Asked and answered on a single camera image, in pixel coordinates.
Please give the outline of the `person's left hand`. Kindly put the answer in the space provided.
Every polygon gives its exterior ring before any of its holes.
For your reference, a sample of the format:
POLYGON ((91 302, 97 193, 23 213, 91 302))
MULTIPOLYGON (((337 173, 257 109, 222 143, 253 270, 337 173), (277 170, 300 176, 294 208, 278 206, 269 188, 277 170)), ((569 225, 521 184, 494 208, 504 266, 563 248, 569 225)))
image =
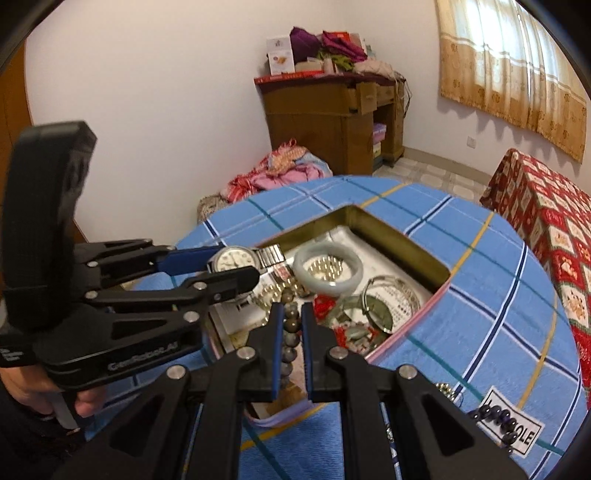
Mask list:
MULTIPOLYGON (((60 393, 60 389, 49 379, 42 367, 34 365, 2 368, 1 380, 8 393, 20 404, 44 415, 53 412, 48 395, 60 393)), ((78 392, 74 402, 75 411, 82 418, 94 415, 102 409, 106 394, 105 387, 78 392)))

